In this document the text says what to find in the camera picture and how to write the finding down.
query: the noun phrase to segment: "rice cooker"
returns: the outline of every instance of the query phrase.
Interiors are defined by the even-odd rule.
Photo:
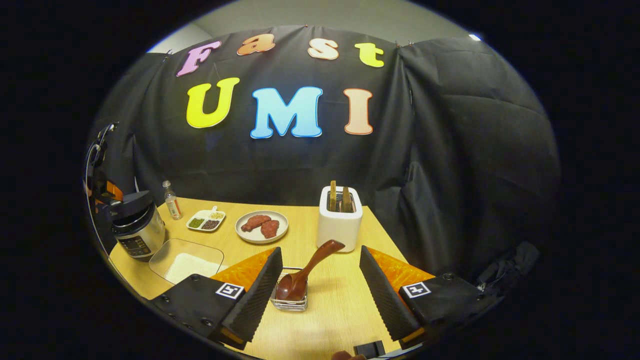
[[[151,193],[131,193],[108,208],[111,233],[127,254],[149,261],[165,241],[164,221],[160,217]]]

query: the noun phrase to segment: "white powder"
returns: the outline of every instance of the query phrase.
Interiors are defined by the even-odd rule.
[[[200,274],[204,277],[211,277],[218,271],[219,264],[210,263],[191,254],[181,252],[173,260],[164,278],[177,284],[191,274]]]

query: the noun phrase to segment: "blue letter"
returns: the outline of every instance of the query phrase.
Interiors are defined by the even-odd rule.
[[[280,136],[287,133],[294,117],[296,126],[291,129],[293,136],[315,138],[322,134],[317,119],[318,97],[322,95],[322,89],[313,86],[299,88],[289,105],[285,105],[278,90],[274,88],[258,89],[252,95],[258,100],[255,129],[251,131],[252,138],[264,139],[273,135],[273,130],[269,127],[269,117]]]

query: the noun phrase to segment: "raw steak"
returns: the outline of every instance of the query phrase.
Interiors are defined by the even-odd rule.
[[[264,235],[265,239],[269,239],[276,236],[279,226],[280,226],[279,221],[269,220],[262,225],[262,227],[260,228],[260,232]]]
[[[269,220],[271,220],[271,218],[267,215],[254,215],[250,217],[246,224],[242,225],[240,229],[242,229],[242,231],[251,231]]]

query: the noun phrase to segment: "bottle label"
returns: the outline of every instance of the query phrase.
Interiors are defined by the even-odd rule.
[[[173,216],[174,218],[180,217],[180,208],[178,207],[178,200],[172,200],[170,202],[167,202],[166,205],[169,208],[169,212],[171,213],[171,216]]]

